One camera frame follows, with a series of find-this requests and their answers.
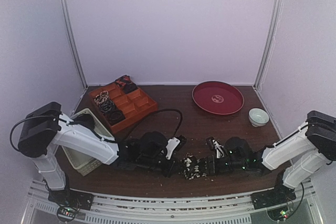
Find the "black white floral tie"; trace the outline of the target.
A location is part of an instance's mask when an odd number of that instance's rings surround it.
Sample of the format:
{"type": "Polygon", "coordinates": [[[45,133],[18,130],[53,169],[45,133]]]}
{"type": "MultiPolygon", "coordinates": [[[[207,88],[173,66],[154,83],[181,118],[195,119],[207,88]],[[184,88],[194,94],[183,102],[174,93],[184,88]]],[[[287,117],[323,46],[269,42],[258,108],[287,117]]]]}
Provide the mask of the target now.
{"type": "Polygon", "coordinates": [[[207,162],[204,158],[196,158],[187,154],[182,160],[181,174],[187,180],[192,180],[207,176],[207,162]]]}

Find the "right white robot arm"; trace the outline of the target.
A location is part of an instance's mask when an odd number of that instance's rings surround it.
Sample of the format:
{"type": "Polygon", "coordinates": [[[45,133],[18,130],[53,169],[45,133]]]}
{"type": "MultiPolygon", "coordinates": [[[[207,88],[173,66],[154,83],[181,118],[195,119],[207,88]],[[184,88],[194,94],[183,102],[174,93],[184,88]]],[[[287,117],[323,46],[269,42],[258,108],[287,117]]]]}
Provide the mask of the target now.
{"type": "Polygon", "coordinates": [[[224,144],[208,138],[214,155],[199,159],[201,173],[219,175],[245,170],[260,176],[299,156],[285,169],[280,184],[269,192],[272,203],[279,204],[289,196],[289,190],[315,173],[323,165],[335,162],[335,118],[319,111],[310,111],[307,119],[293,133],[273,145],[253,151],[245,139],[231,137],[224,144]]]}

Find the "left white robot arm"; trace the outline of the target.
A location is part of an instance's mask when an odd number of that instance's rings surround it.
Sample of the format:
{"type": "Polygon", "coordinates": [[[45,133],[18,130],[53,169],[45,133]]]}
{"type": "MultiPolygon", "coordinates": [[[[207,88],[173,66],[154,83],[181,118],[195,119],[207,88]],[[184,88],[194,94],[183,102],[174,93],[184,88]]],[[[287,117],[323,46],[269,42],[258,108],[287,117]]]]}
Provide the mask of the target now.
{"type": "Polygon", "coordinates": [[[166,138],[160,132],[147,132],[139,139],[116,140],[97,133],[94,127],[72,120],[62,113],[61,105],[51,102],[28,114],[11,129],[21,125],[17,144],[12,148],[33,160],[50,190],[64,205],[71,205],[76,197],[68,188],[67,176],[61,170],[50,149],[59,145],[99,160],[117,169],[134,170],[137,167],[159,170],[169,177],[178,167],[173,153],[185,143],[182,137],[166,138]]]}

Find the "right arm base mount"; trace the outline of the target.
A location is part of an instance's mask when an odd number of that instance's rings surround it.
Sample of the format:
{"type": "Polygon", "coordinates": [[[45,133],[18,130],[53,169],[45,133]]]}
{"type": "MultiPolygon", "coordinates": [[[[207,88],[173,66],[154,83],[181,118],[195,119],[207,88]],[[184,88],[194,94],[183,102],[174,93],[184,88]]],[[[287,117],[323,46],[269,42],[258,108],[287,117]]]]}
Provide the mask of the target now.
{"type": "Polygon", "coordinates": [[[273,189],[251,194],[251,201],[255,210],[286,204],[282,207],[267,210],[268,216],[274,221],[285,221],[288,219],[290,216],[288,204],[291,202],[293,205],[293,201],[296,199],[295,190],[283,185],[284,173],[285,171],[283,170],[277,175],[273,189]]]}

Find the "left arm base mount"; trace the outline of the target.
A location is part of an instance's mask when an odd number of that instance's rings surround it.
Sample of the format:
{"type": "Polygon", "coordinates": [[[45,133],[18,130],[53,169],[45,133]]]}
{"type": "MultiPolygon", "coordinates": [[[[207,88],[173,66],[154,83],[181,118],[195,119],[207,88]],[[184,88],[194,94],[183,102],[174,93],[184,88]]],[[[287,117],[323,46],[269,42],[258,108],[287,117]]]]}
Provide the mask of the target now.
{"type": "Polygon", "coordinates": [[[90,210],[94,195],[91,193],[72,190],[69,186],[69,179],[66,177],[66,184],[63,190],[50,189],[47,182],[45,187],[49,193],[48,200],[57,204],[56,217],[61,223],[74,221],[80,210],[90,210]]]}

